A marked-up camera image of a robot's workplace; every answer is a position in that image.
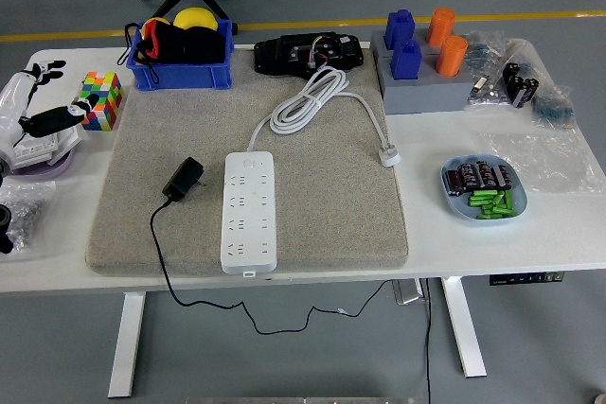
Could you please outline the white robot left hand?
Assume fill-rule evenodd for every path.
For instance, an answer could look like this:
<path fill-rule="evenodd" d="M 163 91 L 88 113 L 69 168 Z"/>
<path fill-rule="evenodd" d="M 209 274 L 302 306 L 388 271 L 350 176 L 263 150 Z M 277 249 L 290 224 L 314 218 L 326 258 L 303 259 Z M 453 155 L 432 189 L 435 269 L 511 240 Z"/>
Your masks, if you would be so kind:
<path fill-rule="evenodd" d="M 91 94 L 80 97 L 70 105 L 52 108 L 40 114 L 27 116 L 29 103 L 39 86 L 62 76 L 65 61 L 44 61 L 34 63 L 30 69 L 15 73 L 1 92 L 1 163 L 8 173 L 15 168 L 17 155 L 15 147 L 29 134 L 43 138 L 61 132 L 81 123 L 99 101 L 99 96 Z"/>

